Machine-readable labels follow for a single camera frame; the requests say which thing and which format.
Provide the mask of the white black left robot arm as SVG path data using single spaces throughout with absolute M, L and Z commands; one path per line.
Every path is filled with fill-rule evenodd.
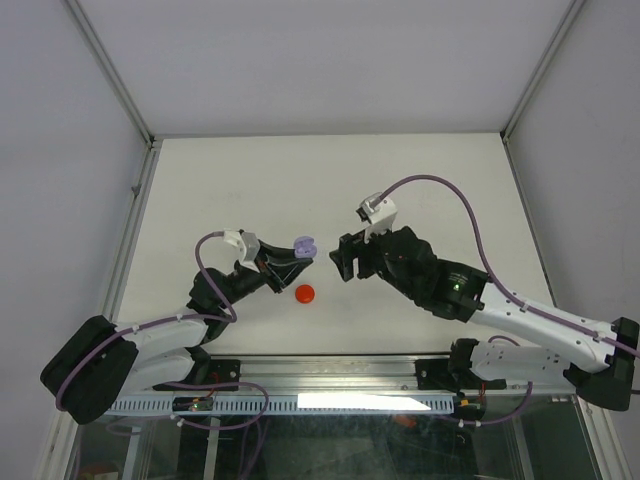
M 58 410 L 85 425 L 124 395 L 173 382 L 201 387 L 210 373 L 203 347 L 237 321 L 235 303 L 263 287 L 283 292 L 317 254 L 308 236 L 282 248 L 244 230 L 215 235 L 235 248 L 237 258 L 228 273 L 198 266 L 186 313 L 128 325 L 97 315 L 80 326 L 40 374 Z

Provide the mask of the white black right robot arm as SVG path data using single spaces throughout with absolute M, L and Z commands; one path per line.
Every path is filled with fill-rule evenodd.
M 569 361 L 563 375 L 579 397 L 609 410 L 628 409 L 637 322 L 599 322 L 536 306 L 501 290 L 481 270 L 438 258 L 408 227 L 371 237 L 346 234 L 329 257 L 344 281 L 376 275 L 436 317 L 483 324 L 550 348 Z

